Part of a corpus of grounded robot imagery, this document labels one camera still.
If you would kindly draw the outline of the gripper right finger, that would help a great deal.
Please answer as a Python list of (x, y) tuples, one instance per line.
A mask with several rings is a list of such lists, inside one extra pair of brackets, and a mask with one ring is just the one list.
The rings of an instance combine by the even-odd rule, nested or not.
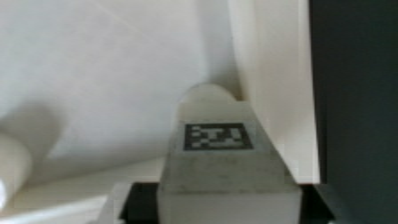
[(313, 184), (303, 184), (303, 204), (299, 224), (335, 224), (337, 215)]

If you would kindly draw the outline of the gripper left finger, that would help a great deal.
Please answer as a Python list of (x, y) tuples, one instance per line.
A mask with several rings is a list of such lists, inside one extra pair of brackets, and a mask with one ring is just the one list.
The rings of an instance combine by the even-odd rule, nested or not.
[(157, 189), (157, 182), (116, 185), (104, 206), (104, 224), (161, 224)]

